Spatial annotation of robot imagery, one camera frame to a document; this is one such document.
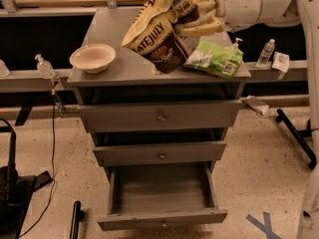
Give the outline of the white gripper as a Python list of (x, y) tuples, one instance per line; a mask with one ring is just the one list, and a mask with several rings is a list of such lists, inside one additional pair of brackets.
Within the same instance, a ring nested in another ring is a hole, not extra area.
[[(216, 8), (216, 0), (194, 0), (200, 14)], [(237, 32), (257, 23), (261, 12), (262, 0), (218, 0), (219, 15), (224, 19), (226, 29)], [(208, 23), (193, 27), (183, 27), (180, 34), (184, 37), (210, 36), (223, 31), (223, 21), (212, 16)]]

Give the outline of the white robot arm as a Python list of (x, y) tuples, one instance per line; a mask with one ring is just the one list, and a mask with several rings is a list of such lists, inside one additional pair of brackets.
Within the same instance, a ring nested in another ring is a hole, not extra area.
[(319, 239), (319, 0), (195, 0), (203, 7), (203, 18), (188, 24), (190, 35), (213, 34), (208, 14), (224, 19), (232, 32), (263, 23), (273, 27), (301, 24), (305, 37), (310, 128), (314, 160), (307, 182), (296, 239)]

